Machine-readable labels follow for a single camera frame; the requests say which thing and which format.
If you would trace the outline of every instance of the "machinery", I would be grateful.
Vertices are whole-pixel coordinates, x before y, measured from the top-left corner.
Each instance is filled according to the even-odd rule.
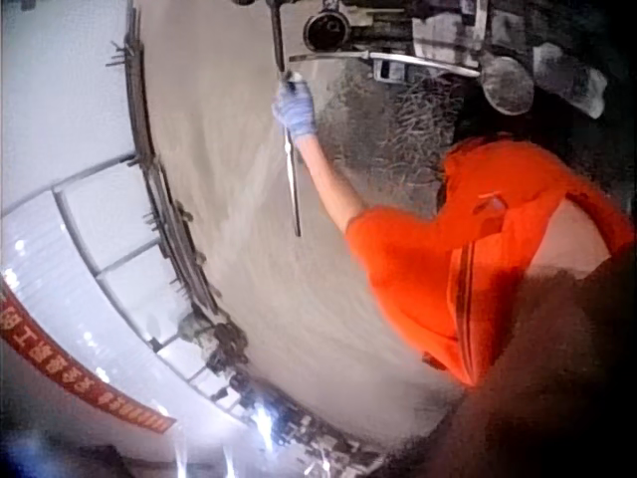
[[[266,0],[280,72],[286,62],[355,59],[388,84],[423,75],[473,79],[503,115],[526,113],[534,87],[594,119],[603,112],[607,80],[587,55],[590,39],[604,34],[602,22],[573,21],[584,14],[595,18],[589,2],[579,7],[558,0],[322,0],[304,28],[310,52],[286,58],[279,12],[298,1]]]

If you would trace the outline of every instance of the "blue glove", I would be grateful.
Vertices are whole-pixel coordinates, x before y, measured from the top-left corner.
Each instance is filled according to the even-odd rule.
[[[277,121],[290,131],[294,141],[317,133],[312,93],[301,75],[293,74],[291,80],[281,81],[272,111]]]

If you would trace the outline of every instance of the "concrete floor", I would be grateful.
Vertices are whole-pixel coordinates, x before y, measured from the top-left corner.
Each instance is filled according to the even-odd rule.
[[[155,147],[173,194],[194,215],[206,274],[248,336],[253,373],[378,444],[427,433],[460,388],[383,320],[303,167],[304,236],[294,236],[283,138],[271,116],[276,73],[265,2],[137,4]],[[303,49],[303,23],[318,9],[315,1],[284,7],[289,53]],[[343,64],[318,62],[302,73],[322,111]],[[382,188],[363,193],[404,203]]]

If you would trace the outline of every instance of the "metal rod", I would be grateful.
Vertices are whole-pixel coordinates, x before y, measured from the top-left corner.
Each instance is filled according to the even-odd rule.
[[[277,1],[270,5],[272,17],[272,36],[275,48],[275,62],[279,70],[279,81],[286,79],[286,59],[284,56],[283,33],[281,28],[281,6]],[[295,235],[301,237],[301,217],[299,213],[299,195],[297,191],[297,168],[295,164],[295,149],[290,132],[285,130],[285,151],[288,170],[288,184],[290,186],[290,200],[292,201],[292,217]]]
[[[303,55],[292,55],[289,58],[290,63],[308,62],[314,60],[347,60],[347,59],[360,59],[360,60],[384,60],[387,62],[404,63],[407,65],[415,65],[418,67],[436,68],[438,70],[444,70],[455,75],[467,78],[478,78],[480,72],[467,67],[460,67],[451,63],[439,62],[437,60],[427,60],[419,57],[412,57],[411,55],[403,55],[398,53],[382,53],[382,52],[333,52],[333,53],[309,53]]]

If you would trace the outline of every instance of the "light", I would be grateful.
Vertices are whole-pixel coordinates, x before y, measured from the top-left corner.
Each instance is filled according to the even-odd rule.
[[[4,280],[7,281],[7,286],[9,286],[9,289],[11,290],[15,290],[18,288],[18,286],[20,285],[20,281],[18,280],[18,276],[16,275],[15,272],[13,272],[13,269],[6,269],[2,275],[4,276]]]
[[[257,422],[257,429],[259,430],[259,433],[261,433],[261,436],[263,436],[263,440],[266,443],[266,449],[268,451],[272,451],[272,417],[268,414],[261,403],[257,403],[255,408],[257,409],[257,413],[254,416],[254,420]]]
[[[230,453],[230,450],[224,446],[223,454],[226,457],[226,478],[236,478],[235,468],[232,465],[232,453]]]
[[[306,468],[306,471],[304,471],[303,474],[305,476],[308,476],[310,473],[312,473],[312,470],[315,469],[315,466],[317,466],[316,462],[310,463],[310,466],[308,468]]]
[[[103,368],[101,368],[100,366],[98,368],[96,368],[96,375],[100,378],[101,381],[103,381],[104,383],[110,383],[110,378],[108,378],[108,375],[106,374],[106,370],[104,370]]]

